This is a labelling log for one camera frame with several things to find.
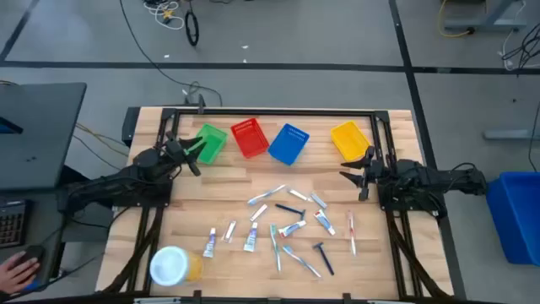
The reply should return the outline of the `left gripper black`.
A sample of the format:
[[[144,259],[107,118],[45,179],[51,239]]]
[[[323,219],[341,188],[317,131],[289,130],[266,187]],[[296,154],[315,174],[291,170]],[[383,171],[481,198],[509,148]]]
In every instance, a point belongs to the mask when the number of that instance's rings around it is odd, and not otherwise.
[[[171,131],[165,133],[165,152],[176,163],[186,163],[194,176],[200,176],[201,172],[197,167],[197,156],[185,149],[196,149],[199,146],[204,147],[206,142],[203,137],[195,137],[189,139],[176,139]]]

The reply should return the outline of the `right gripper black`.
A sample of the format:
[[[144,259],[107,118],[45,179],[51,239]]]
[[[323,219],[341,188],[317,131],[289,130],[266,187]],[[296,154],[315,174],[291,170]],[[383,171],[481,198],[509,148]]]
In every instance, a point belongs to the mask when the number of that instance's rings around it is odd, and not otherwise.
[[[364,157],[360,160],[345,162],[341,166],[352,169],[363,169],[364,173],[355,175],[349,172],[340,171],[339,174],[351,181],[357,188],[360,188],[359,200],[365,201],[369,197],[369,184],[376,183],[379,177],[383,177],[384,162],[373,160],[375,155],[375,147],[369,146],[364,153]]]

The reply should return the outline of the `red blue toothpaste tube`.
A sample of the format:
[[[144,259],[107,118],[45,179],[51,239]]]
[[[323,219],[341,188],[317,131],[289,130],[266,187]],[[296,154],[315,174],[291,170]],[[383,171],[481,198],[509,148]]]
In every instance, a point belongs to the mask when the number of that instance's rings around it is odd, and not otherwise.
[[[280,228],[278,230],[278,233],[282,238],[285,238],[287,236],[290,236],[295,231],[297,231],[299,228],[302,228],[305,225],[306,225],[306,221],[301,220],[301,221],[295,222],[295,223],[293,223],[291,225],[287,225],[287,226],[285,226],[283,228]]]
[[[336,231],[334,230],[332,223],[327,218],[326,214],[322,209],[317,210],[314,213],[316,220],[324,227],[324,229],[331,235],[334,236]]]

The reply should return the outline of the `red white toothbrush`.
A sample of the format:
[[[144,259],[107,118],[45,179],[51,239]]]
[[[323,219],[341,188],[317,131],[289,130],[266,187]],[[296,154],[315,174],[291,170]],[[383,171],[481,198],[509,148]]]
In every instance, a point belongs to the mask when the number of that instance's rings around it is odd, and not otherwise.
[[[354,213],[351,210],[347,212],[347,219],[348,219],[350,249],[351,249],[351,253],[354,256],[356,256],[357,249],[356,249],[356,244],[355,244]]]

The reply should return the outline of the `dark blue disposable razor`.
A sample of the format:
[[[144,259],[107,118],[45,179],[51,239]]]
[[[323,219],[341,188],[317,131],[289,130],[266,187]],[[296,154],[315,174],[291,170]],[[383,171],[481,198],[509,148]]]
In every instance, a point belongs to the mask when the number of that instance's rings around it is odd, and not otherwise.
[[[292,213],[295,213],[295,214],[298,214],[300,216],[300,220],[303,220],[305,218],[305,212],[306,212],[305,209],[300,211],[298,209],[295,209],[295,208],[292,208],[292,207],[289,207],[289,206],[286,206],[286,205],[283,205],[283,204],[275,204],[275,207],[277,207],[279,209],[289,211],[289,212],[292,212]]]
[[[313,246],[313,248],[314,248],[315,250],[317,250],[317,251],[321,254],[321,258],[323,259],[324,264],[326,265],[326,267],[327,267],[327,269],[328,269],[330,275],[335,275],[335,272],[334,272],[334,270],[333,270],[333,267],[332,267],[332,265],[331,265],[331,263],[330,263],[330,261],[329,261],[327,255],[326,255],[326,252],[324,251],[323,243],[322,243],[322,242],[319,242],[319,243],[315,244],[315,245]]]

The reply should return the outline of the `purple white toothpaste tube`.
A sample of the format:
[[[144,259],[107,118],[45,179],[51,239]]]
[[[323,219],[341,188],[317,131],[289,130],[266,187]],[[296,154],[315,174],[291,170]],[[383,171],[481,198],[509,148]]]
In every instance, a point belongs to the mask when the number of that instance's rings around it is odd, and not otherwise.
[[[216,243],[216,228],[212,227],[209,233],[208,242],[204,248],[203,256],[205,258],[212,258],[213,257],[213,251]]]
[[[253,222],[246,238],[243,250],[246,252],[254,252],[257,243],[257,227],[258,224]]]

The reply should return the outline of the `teal white toothbrush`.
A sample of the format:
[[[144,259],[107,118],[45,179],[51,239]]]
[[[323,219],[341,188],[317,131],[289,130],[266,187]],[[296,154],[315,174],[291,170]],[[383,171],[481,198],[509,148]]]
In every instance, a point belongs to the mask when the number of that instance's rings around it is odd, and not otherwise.
[[[277,271],[280,273],[282,270],[282,265],[281,265],[280,255],[279,255],[279,247],[278,247],[277,238],[276,238],[277,234],[278,234],[277,226],[275,224],[271,224],[270,236],[271,236],[271,240],[273,244],[273,251],[274,251],[274,255],[276,259]]]

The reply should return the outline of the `green plastic basket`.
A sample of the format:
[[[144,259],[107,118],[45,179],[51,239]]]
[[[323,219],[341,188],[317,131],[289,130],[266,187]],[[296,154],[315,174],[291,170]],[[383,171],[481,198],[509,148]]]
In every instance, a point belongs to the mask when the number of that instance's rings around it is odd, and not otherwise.
[[[202,140],[191,147],[188,151],[192,152],[205,144],[201,153],[198,155],[197,160],[200,163],[212,165],[222,148],[225,146],[228,134],[222,129],[205,123],[198,131],[196,137],[201,137]]]

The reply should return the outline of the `yellow jar with white lid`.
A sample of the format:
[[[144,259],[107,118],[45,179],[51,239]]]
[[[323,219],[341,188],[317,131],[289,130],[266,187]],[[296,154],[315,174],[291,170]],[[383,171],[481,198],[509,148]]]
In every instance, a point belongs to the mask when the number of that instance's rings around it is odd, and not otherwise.
[[[182,285],[202,278],[203,260],[180,247],[163,247],[153,255],[149,272],[157,285]]]

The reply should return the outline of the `grey floor bar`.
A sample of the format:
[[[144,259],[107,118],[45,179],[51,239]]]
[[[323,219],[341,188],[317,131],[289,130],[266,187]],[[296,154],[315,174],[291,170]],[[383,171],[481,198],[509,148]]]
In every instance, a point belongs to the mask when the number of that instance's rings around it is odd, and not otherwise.
[[[540,133],[532,134],[529,129],[503,129],[486,130],[483,132],[483,138],[486,140],[540,140]]]

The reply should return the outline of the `black desk top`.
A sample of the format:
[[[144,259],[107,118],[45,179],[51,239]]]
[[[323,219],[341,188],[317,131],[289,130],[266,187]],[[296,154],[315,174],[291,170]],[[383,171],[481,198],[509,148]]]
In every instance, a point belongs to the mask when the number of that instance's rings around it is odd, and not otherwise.
[[[86,89],[85,83],[0,85],[0,117],[24,129],[0,134],[0,191],[58,184]]]

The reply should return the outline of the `monitor with blue screen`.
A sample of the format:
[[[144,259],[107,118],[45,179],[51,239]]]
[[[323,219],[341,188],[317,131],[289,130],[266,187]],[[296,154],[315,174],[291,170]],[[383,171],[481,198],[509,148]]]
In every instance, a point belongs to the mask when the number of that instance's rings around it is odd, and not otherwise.
[[[0,134],[21,134],[23,131],[21,126],[0,117]]]

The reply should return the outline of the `black computer mouse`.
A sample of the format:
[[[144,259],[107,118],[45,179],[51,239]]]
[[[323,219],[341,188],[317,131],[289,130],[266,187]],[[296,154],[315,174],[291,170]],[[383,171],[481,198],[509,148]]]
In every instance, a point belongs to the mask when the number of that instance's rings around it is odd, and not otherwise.
[[[37,263],[41,263],[44,258],[46,249],[42,245],[28,246],[24,250],[24,255],[20,258],[19,264],[26,263],[28,261],[35,260]]]

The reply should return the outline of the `grey table leg base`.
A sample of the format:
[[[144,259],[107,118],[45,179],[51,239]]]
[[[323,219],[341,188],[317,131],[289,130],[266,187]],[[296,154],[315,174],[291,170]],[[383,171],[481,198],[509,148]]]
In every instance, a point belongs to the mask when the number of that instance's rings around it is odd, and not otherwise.
[[[520,15],[527,6],[527,0],[484,0],[488,6],[484,15],[471,18],[445,17],[447,0],[440,6],[437,25],[439,30],[459,31],[470,35],[478,31],[518,31],[527,27]]]

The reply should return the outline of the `black aluminium table frame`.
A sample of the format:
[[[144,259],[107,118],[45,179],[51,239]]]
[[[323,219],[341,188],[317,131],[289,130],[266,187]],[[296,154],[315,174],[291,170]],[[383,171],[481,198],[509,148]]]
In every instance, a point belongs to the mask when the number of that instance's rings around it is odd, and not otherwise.
[[[270,109],[211,109],[202,115],[187,113],[181,117],[180,133],[192,137],[205,124],[223,130],[249,118],[256,118],[268,139],[275,139],[285,123],[308,133],[309,140],[296,162],[285,165],[269,154],[245,158],[233,139],[229,139],[216,161],[202,166],[201,176],[181,173],[175,180],[171,204],[165,209],[159,233],[162,247],[176,246],[201,254],[212,227],[216,228],[216,244],[212,258],[203,261],[202,278],[182,285],[153,285],[154,296],[179,296],[187,301],[199,296],[203,301],[256,300],[278,298],[286,301],[317,299],[395,300],[411,295],[419,287],[405,257],[392,244],[388,226],[395,218],[380,208],[375,188],[369,198],[359,200],[359,191],[345,177],[343,157],[332,143],[332,128],[354,121],[372,144],[384,152],[394,151],[402,158],[419,160],[421,152],[409,111],[390,111],[388,120],[367,111],[308,111]],[[282,184],[286,187],[255,205],[247,201]],[[289,194],[292,188],[304,194],[304,201]],[[322,209],[310,194],[315,193],[326,204]],[[251,225],[251,215],[263,204],[267,210],[256,219],[257,235],[254,252],[243,250]],[[283,204],[305,209],[306,225],[290,236],[277,234],[282,270],[277,271],[270,225],[277,229],[300,221],[298,214],[279,209]],[[316,220],[314,213],[322,209],[336,234],[331,236]],[[347,212],[354,213],[357,255],[350,249]],[[222,240],[229,223],[237,222],[232,242]],[[323,243],[333,267],[330,275],[321,254],[313,248]],[[321,275],[291,258],[283,246],[311,264]]]

